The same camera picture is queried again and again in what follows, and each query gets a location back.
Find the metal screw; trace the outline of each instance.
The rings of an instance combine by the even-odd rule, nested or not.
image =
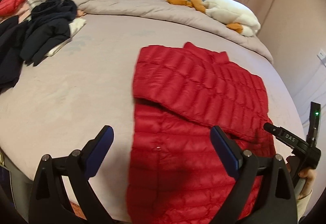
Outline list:
[[[73,156],[77,157],[80,155],[80,150],[74,150],[72,153],[71,153]]]
[[[42,160],[47,161],[50,158],[48,154],[43,155]]]
[[[283,157],[279,154],[276,154],[275,158],[276,158],[276,160],[279,160],[279,161],[283,160]]]
[[[252,152],[250,150],[244,150],[243,155],[250,157],[252,155]]]

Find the wall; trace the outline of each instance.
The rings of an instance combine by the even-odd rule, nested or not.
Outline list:
[[[326,51],[326,0],[274,0],[258,34],[274,57],[274,67],[297,107],[305,132],[310,101],[326,105],[326,67],[317,53]],[[326,109],[317,147],[322,152],[310,210],[326,185]]]

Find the mattress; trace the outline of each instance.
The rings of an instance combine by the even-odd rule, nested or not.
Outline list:
[[[132,79],[139,50],[190,41],[260,76],[269,98],[269,117],[304,137],[294,103],[266,58],[220,36],[185,25],[141,17],[86,15],[87,24],[55,56],[24,66],[19,82],[0,95],[0,146],[30,179],[42,155],[66,156],[81,149],[104,125],[114,142],[90,184],[110,215],[130,221],[125,202],[133,141]],[[275,141],[276,151],[291,150]],[[67,179],[69,198],[76,202]]]

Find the white goose plush toy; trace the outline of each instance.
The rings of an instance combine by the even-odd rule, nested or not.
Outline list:
[[[254,13],[245,5],[234,0],[205,0],[206,15],[226,24],[227,28],[242,36],[254,36],[260,23]]]

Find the wall outlet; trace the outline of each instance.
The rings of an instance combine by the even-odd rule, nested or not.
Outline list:
[[[317,57],[322,61],[322,63],[326,66],[326,53],[322,49],[319,50]]]

